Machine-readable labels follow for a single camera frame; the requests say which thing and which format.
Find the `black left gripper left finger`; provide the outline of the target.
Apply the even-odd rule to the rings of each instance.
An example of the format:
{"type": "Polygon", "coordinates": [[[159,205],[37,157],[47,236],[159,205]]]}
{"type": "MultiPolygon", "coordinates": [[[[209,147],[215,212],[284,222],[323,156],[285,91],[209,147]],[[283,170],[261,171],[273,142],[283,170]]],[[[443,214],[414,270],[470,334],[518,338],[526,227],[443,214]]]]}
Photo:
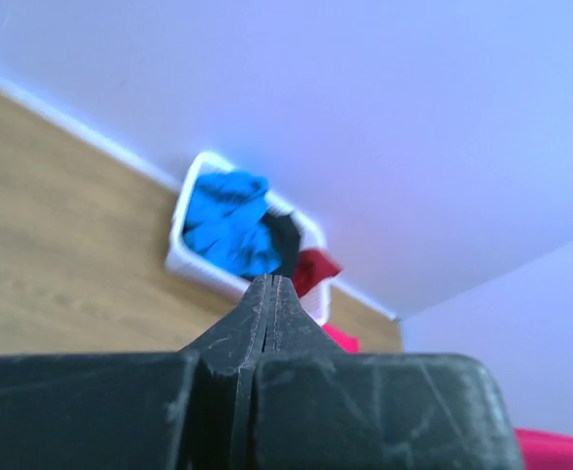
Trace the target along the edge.
{"type": "Polygon", "coordinates": [[[205,333],[179,353],[184,375],[193,377],[202,367],[216,376],[238,375],[248,370],[258,375],[266,329],[272,307],[272,276],[254,280],[240,302],[205,333]]]}

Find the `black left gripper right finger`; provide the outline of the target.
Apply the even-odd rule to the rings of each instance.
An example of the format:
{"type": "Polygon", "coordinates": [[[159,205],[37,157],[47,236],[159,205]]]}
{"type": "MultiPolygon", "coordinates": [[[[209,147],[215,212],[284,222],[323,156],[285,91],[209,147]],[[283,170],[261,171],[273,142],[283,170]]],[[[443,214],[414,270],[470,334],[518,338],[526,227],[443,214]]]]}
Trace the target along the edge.
{"type": "Polygon", "coordinates": [[[344,350],[304,311],[289,278],[269,275],[265,353],[334,354],[344,350]]]}

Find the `pink red t shirt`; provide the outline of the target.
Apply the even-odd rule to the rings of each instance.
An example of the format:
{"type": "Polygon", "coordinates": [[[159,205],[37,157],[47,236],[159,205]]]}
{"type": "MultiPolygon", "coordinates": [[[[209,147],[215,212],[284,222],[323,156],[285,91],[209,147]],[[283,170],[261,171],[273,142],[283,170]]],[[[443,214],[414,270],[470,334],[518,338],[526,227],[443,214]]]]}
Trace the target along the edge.
{"type": "Polygon", "coordinates": [[[573,437],[516,428],[526,469],[573,469],[573,437]]]}

